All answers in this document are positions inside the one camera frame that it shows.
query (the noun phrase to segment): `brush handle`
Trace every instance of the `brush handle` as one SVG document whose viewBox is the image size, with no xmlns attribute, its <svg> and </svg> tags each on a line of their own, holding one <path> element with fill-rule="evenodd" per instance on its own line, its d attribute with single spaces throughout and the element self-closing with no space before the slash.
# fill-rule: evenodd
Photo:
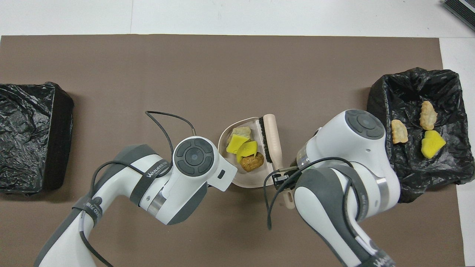
<svg viewBox="0 0 475 267">
<path fill-rule="evenodd" d="M 284 164 L 282 163 L 282 147 L 280 146 L 279 131 L 277 130 L 277 121 L 274 114 L 266 114 L 263 117 L 264 129 L 266 130 L 267 147 L 269 148 L 269 156 L 274 165 L 274 169 L 282 169 Z M 290 189 L 286 189 L 283 192 L 284 203 L 288 209 L 294 209 L 294 196 Z"/>
<path fill-rule="evenodd" d="M 269 156 L 272 159 L 274 168 L 282 169 L 282 148 L 280 146 L 279 131 L 277 130 L 277 121 L 274 114 L 264 115 L 264 129 L 266 130 L 267 147 L 269 148 Z"/>
</svg>

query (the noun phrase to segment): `brush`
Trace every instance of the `brush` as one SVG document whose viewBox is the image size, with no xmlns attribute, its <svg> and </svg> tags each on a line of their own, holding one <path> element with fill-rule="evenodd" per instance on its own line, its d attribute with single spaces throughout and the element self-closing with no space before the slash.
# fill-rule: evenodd
<svg viewBox="0 0 475 267">
<path fill-rule="evenodd" d="M 262 131 L 262 144 L 266 161 L 274 165 L 274 170 L 282 169 L 282 148 L 280 146 L 279 132 L 277 130 L 276 116 L 266 114 L 259 118 Z M 295 208 L 294 198 L 290 189 L 283 191 L 284 203 L 288 209 Z"/>
</svg>

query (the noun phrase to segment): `cookie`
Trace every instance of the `cookie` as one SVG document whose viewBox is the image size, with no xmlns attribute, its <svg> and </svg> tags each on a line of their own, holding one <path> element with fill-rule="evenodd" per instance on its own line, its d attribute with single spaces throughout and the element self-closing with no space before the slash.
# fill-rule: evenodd
<svg viewBox="0 0 475 267">
<path fill-rule="evenodd" d="M 437 113 L 434 107 L 429 101 L 422 102 L 422 108 L 420 112 L 419 124 L 422 129 L 430 131 L 434 129 L 434 124 L 437 121 Z"/>
<path fill-rule="evenodd" d="M 259 152 L 255 156 L 251 155 L 241 160 L 241 167 L 247 172 L 259 168 L 262 164 L 264 164 L 264 155 Z"/>
<path fill-rule="evenodd" d="M 392 143 L 405 143 L 408 139 L 408 130 L 400 120 L 391 121 Z"/>
</svg>

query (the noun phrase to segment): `food piece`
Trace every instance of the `food piece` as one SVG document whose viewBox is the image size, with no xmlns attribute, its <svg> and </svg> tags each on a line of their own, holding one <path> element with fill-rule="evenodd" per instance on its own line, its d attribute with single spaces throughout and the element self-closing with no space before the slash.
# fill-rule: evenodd
<svg viewBox="0 0 475 267">
<path fill-rule="evenodd" d="M 250 156 L 250 155 L 256 155 L 257 153 L 257 142 L 256 141 L 250 141 L 242 144 L 242 146 L 237 150 L 236 153 L 236 158 L 237 162 L 241 163 L 242 158 Z"/>
<path fill-rule="evenodd" d="M 241 135 L 241 136 L 247 137 L 249 139 L 252 139 L 251 138 L 251 128 L 249 126 L 234 128 L 233 132 L 228 137 L 228 143 L 231 142 L 231 138 L 233 137 L 233 134 Z"/>
<path fill-rule="evenodd" d="M 429 101 L 422 102 L 422 108 L 420 112 L 420 126 L 424 130 L 433 130 L 434 123 L 437 121 L 437 113 L 434 110 L 434 107 Z"/>
<path fill-rule="evenodd" d="M 226 147 L 226 151 L 228 153 L 236 154 L 238 152 L 238 149 L 249 140 L 248 137 L 244 137 L 241 135 L 233 134 L 231 136 L 231 141 L 229 142 L 229 145 Z"/>
<path fill-rule="evenodd" d="M 408 130 L 400 120 L 391 121 L 392 143 L 405 143 L 408 139 Z"/>
<path fill-rule="evenodd" d="M 257 152 L 255 156 L 251 155 L 241 160 L 241 167 L 247 172 L 259 168 L 262 164 L 264 164 L 264 156 L 260 152 Z"/>
<path fill-rule="evenodd" d="M 427 131 L 422 139 L 422 154 L 431 159 L 446 144 L 445 140 L 436 131 Z"/>
</svg>

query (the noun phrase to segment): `black plastic bag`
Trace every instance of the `black plastic bag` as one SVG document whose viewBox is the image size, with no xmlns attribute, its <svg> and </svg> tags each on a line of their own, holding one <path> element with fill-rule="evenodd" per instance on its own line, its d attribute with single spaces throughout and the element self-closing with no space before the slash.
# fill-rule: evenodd
<svg viewBox="0 0 475 267">
<path fill-rule="evenodd" d="M 425 130 L 419 118 L 426 100 L 438 113 L 434 130 L 447 142 L 431 159 L 421 152 Z M 385 125 L 386 152 L 401 183 L 400 203 L 414 201 L 429 188 L 474 179 L 467 114 L 457 73 L 414 68 L 384 75 L 371 87 L 367 110 Z M 407 143 L 392 143 L 391 120 L 395 119 L 407 127 Z"/>
<path fill-rule="evenodd" d="M 73 100 L 57 84 L 0 84 L 0 192 L 61 187 L 71 147 Z"/>
</svg>

